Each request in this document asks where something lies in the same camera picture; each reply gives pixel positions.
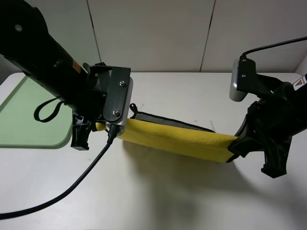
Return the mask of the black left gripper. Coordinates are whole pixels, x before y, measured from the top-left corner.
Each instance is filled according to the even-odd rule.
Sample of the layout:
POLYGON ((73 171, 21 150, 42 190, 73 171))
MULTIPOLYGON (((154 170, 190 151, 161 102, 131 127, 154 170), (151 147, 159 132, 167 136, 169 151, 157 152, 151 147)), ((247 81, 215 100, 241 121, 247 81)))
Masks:
POLYGON ((103 110, 111 81, 126 80, 131 74, 130 68, 107 66, 103 62, 92 66, 83 63, 83 68, 87 75, 84 83, 78 83, 80 98, 71 106, 78 113, 72 115, 71 147, 75 150, 89 150, 92 123, 105 121, 103 110))

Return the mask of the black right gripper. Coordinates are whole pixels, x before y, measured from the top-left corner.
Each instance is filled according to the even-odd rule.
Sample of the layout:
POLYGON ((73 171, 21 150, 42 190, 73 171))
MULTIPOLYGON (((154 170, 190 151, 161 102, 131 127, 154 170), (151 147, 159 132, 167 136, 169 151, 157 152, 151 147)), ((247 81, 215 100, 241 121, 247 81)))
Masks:
POLYGON ((256 72, 256 63, 239 59, 237 90, 256 95, 259 100, 248 108, 237 131, 238 137, 228 147, 230 160, 263 151, 261 172, 271 178, 287 174, 286 165, 292 136, 295 134, 295 90, 289 82, 256 72))

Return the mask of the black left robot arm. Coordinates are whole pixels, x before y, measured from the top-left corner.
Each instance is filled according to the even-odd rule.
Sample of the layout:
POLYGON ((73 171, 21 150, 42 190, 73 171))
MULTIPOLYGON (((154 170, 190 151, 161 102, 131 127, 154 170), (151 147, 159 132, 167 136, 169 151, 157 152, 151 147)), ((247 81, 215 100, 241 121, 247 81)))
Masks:
POLYGON ((59 101, 44 123, 61 105, 72 109, 74 149, 89 149, 96 125, 108 130, 108 145, 123 132, 133 87, 130 68, 79 65, 49 34, 38 8, 23 0, 1 1, 0 53, 59 101))

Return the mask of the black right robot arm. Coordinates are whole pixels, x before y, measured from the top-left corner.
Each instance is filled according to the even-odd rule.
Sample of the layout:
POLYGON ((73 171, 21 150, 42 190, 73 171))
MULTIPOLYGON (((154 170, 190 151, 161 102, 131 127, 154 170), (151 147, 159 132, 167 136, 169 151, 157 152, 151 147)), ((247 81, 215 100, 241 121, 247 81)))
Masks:
POLYGON ((253 60, 241 57, 234 62, 229 97, 241 102, 249 93, 259 100, 248 108, 237 139, 228 147, 233 153, 228 161, 262 151, 261 172, 271 178, 283 176, 292 137, 307 128, 307 79, 289 83, 260 75, 253 60))

